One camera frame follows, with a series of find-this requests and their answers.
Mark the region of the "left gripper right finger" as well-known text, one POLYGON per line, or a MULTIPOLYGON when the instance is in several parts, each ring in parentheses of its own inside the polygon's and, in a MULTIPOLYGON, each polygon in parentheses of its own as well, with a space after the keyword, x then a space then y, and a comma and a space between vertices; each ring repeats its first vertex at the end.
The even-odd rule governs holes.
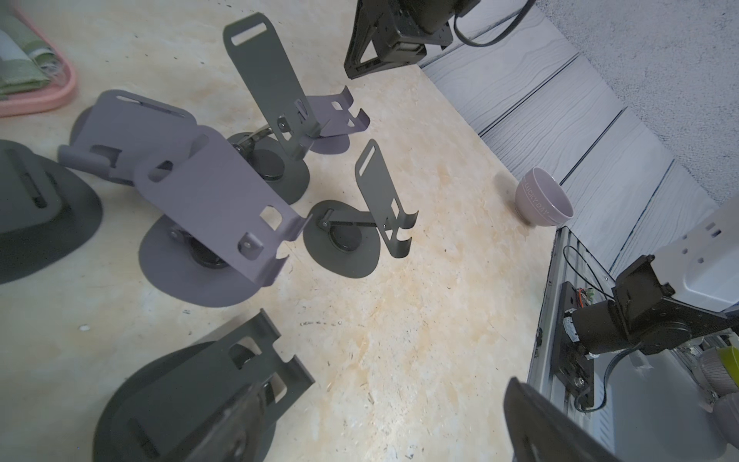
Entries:
POLYGON ((518 462, 606 462, 617 457, 516 377, 508 382, 504 417, 518 462))

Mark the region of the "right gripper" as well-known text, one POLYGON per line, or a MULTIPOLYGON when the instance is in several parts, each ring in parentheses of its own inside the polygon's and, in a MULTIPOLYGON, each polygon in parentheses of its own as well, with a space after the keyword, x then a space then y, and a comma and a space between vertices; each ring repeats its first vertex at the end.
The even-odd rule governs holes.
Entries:
POLYGON ((429 45, 453 43, 450 19, 463 17, 478 0, 359 0, 344 71, 350 79, 415 65, 429 45))

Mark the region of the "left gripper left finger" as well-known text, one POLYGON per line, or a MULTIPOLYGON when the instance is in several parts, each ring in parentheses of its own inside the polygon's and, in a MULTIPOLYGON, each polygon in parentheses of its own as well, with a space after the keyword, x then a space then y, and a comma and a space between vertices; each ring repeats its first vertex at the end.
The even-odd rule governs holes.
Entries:
POLYGON ((254 461, 264 426, 266 401, 259 385, 240 390, 182 461, 254 461))

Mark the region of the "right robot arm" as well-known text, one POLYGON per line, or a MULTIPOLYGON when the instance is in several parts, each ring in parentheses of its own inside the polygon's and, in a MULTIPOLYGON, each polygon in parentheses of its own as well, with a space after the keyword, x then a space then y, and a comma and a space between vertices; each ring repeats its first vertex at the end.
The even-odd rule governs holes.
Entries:
MULTIPOLYGON (((457 21, 475 1, 360 1, 344 59, 350 79, 415 65, 429 44, 464 36, 457 21)), ((565 325, 587 352, 646 355, 738 325, 738 200, 622 271, 611 295, 579 307, 565 325)))

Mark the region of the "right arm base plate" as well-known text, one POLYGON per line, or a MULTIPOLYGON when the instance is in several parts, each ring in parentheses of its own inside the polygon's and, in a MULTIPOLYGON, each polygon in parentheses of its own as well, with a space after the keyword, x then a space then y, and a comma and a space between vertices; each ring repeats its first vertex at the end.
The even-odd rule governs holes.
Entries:
POLYGON ((571 315, 577 309, 577 290, 569 281, 560 285, 557 315, 554 323, 552 373, 565 385, 566 390, 574 396, 588 395, 593 391, 594 361, 586 357, 578 341, 574 340, 575 329, 571 323, 571 315))

